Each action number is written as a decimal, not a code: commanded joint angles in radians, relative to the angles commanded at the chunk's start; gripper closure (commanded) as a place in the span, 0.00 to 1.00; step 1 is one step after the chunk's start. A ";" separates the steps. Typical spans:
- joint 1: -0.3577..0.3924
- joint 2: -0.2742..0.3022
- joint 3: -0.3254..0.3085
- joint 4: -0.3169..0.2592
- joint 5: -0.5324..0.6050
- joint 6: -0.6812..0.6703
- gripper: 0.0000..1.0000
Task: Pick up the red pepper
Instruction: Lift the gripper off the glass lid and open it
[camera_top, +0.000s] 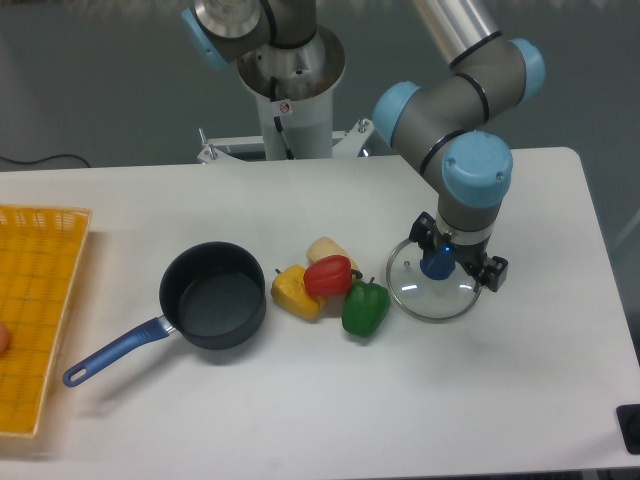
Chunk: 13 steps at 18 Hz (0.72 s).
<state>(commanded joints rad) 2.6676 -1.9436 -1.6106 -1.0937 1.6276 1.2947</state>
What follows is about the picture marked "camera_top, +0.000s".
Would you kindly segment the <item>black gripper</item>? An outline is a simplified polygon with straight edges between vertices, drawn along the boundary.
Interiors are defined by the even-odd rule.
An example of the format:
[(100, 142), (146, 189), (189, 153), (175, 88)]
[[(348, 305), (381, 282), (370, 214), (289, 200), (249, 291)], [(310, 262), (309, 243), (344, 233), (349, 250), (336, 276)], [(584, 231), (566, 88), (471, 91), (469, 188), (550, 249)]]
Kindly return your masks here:
[(408, 239), (422, 250), (421, 272), (431, 280), (446, 280), (460, 267), (474, 279), (474, 290), (497, 292), (504, 284), (509, 262), (499, 256), (489, 258), (486, 248), (493, 225), (479, 231), (448, 230), (442, 233), (427, 212), (413, 222)]

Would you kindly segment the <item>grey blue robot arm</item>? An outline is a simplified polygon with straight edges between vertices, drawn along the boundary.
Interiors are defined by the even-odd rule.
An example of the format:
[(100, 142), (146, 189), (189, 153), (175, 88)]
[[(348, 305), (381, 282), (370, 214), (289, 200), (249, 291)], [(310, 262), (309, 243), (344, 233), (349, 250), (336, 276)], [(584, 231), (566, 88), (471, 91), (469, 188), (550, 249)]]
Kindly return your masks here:
[[(390, 87), (373, 126), (438, 194), (436, 215), (420, 216), (409, 236), (422, 250), (422, 272), (442, 280), (461, 267), (476, 287), (494, 291), (508, 263), (486, 248), (513, 158), (483, 126), (537, 93), (545, 64), (530, 42), (504, 38), (478, 1), (420, 1), (417, 9), (451, 77), (430, 92), (409, 81)], [(314, 2), (195, 1), (182, 19), (206, 64), (237, 66), (257, 103), (268, 159), (335, 153), (332, 91), (345, 52), (318, 23)]]

